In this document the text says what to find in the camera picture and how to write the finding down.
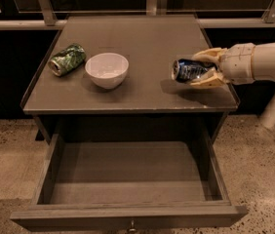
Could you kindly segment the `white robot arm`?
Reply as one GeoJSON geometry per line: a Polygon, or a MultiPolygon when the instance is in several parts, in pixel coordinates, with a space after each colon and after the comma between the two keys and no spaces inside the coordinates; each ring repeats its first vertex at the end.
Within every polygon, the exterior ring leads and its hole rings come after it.
{"type": "Polygon", "coordinates": [[[196,53],[192,59],[216,66],[189,83],[195,89],[215,88],[227,83],[244,85],[254,81],[275,82],[275,43],[211,48],[196,53]]]}

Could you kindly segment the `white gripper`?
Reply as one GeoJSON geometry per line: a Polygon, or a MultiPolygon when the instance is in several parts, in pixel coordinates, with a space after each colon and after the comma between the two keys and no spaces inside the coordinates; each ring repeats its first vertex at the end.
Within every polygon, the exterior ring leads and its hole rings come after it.
{"type": "Polygon", "coordinates": [[[192,60],[219,65],[219,72],[214,68],[189,83],[194,89],[212,89],[229,82],[234,85],[252,84],[255,79],[252,72],[252,57],[255,50],[253,43],[236,44],[229,48],[210,48],[192,56],[192,60]]]}

